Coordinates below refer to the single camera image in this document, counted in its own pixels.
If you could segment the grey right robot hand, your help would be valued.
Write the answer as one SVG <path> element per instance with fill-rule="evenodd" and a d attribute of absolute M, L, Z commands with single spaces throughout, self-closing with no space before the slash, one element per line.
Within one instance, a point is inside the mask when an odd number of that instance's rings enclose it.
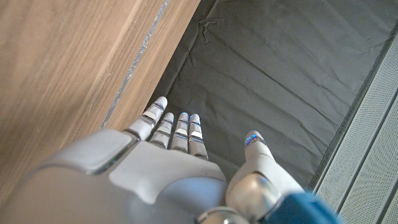
<path fill-rule="evenodd" d="M 256 223 L 303 192 L 256 131 L 227 181 L 199 116 L 166 106 L 160 97 L 125 130 L 101 129 L 44 160 L 1 206 L 1 222 Z"/>

